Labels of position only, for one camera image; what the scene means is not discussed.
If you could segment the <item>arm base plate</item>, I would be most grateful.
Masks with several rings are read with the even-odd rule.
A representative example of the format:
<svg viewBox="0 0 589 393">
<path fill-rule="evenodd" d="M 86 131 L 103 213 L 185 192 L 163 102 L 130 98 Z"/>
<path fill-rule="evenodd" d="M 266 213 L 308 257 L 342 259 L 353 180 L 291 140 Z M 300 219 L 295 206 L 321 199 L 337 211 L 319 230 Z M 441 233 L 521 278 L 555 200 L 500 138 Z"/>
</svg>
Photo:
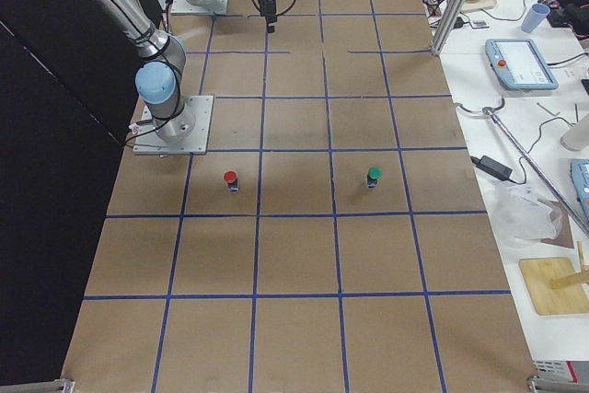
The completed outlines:
<svg viewBox="0 0 589 393">
<path fill-rule="evenodd" d="M 137 155 L 205 155 L 214 107 L 213 96 L 183 96 L 182 113 L 154 132 L 151 112 L 144 106 L 149 123 L 137 127 L 137 138 L 131 140 Z"/>
<path fill-rule="evenodd" d="M 225 16 L 228 0 L 173 0 L 172 15 Z"/>
</svg>

